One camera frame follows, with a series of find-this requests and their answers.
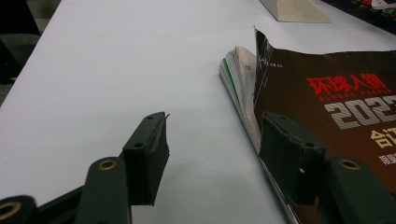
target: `brass rivet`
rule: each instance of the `brass rivet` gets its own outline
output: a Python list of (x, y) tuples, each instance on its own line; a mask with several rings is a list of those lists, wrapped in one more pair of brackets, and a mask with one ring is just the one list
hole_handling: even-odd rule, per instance
[(22, 204), (20, 202), (0, 204), (0, 221), (14, 216), (21, 208)]
[(349, 161), (349, 160), (340, 160), (338, 162), (341, 166), (344, 168), (347, 168), (349, 170), (359, 170), (361, 167), (354, 161)]
[(100, 170), (111, 170), (111, 169), (113, 169), (116, 166), (117, 166), (117, 162), (116, 161), (111, 161), (111, 160), (102, 161), (99, 164), (99, 169)]

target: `white table surface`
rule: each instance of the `white table surface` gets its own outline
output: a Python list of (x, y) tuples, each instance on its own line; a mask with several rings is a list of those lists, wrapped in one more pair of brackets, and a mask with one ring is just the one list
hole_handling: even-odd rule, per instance
[(63, 0), (0, 108), (0, 198), (41, 205), (81, 186), (165, 111), (171, 155), (134, 223), (285, 223), (220, 59), (234, 45), (255, 52), (254, 25), (282, 49), (396, 49), (396, 35), (312, 2), (332, 23), (277, 22), (259, 0)]

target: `white tabletop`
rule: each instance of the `white tabletop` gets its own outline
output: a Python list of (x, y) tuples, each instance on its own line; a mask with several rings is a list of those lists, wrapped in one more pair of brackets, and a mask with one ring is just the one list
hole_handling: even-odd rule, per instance
[(165, 111), (170, 158), (134, 223), (285, 223), (220, 60), (255, 52), (254, 25), (283, 49), (396, 49), (396, 35), (312, 2), (332, 23), (277, 22), (259, 0), (63, 0), (0, 108), (0, 198), (41, 205), (81, 186)]

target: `magazine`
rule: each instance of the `magazine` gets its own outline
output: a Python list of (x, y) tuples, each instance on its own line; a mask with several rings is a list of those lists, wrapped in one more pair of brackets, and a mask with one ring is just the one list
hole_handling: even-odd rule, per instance
[[(327, 146), (326, 158), (364, 162), (396, 193), (396, 50), (305, 54), (271, 46), (255, 30), (255, 56), (235, 47), (219, 74), (257, 154), (262, 115), (289, 117)], [(317, 204), (285, 200), (261, 160), (291, 223), (320, 223)]]

